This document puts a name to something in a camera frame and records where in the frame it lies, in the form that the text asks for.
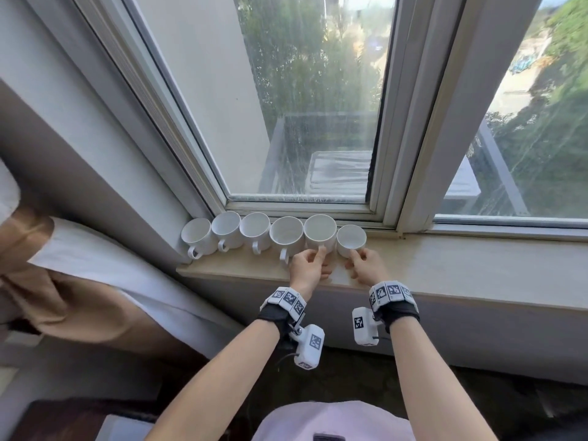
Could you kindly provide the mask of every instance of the beige curtain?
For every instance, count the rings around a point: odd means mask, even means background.
[[[206,362],[116,288],[27,263],[48,242],[53,228],[51,218],[25,206],[0,224],[0,279],[33,326],[61,339],[100,343],[167,362]]]

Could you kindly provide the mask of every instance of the hand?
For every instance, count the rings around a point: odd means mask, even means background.
[[[380,281],[390,280],[390,274],[384,266],[384,262],[376,251],[371,249],[351,250],[351,258],[345,263],[345,269],[353,269],[352,279],[370,288]]]
[[[290,262],[290,287],[295,289],[308,302],[320,280],[329,278],[333,270],[325,263],[327,248],[320,246],[318,251],[307,249],[300,252]]]

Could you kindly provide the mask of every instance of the wrist-mounted device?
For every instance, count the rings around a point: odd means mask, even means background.
[[[384,325],[389,333],[396,319],[413,316],[420,320],[414,297],[399,281],[381,281],[372,286],[369,301],[371,309],[361,307],[352,312],[353,337],[358,345],[377,345],[378,325]]]
[[[298,343],[294,363],[305,370],[316,368],[323,350],[325,332],[316,325],[301,327],[306,301],[292,288],[278,288],[259,308],[258,319],[274,322],[280,338],[286,335]]]

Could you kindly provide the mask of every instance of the white mug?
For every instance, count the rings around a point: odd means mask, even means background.
[[[269,217],[261,212],[250,213],[241,220],[239,230],[245,241],[251,245],[255,255],[261,254],[272,244],[269,237],[270,227]]]
[[[354,224],[347,224],[337,232],[337,252],[342,257],[349,258],[351,250],[363,249],[367,240],[365,230]]]
[[[309,249],[325,246],[327,253],[332,252],[337,239],[337,223],[329,215],[313,215],[304,223],[304,235]]]
[[[217,251],[218,238],[210,229],[210,221],[206,218],[196,218],[186,224],[180,234],[182,240],[190,245],[187,256],[197,260],[203,255],[210,255]]]
[[[283,216],[269,229],[273,245],[280,251],[280,262],[288,266],[290,257],[304,250],[304,225],[293,216]]]
[[[229,210],[218,215],[212,221],[212,232],[218,237],[218,248],[221,252],[243,246],[243,236],[239,231],[241,217],[237,212]]]

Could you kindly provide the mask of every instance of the forearm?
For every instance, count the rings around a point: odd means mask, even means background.
[[[183,388],[147,441],[214,440],[222,436],[279,341],[272,322],[255,320]]]
[[[415,318],[399,318],[390,336],[417,441],[497,440]]]

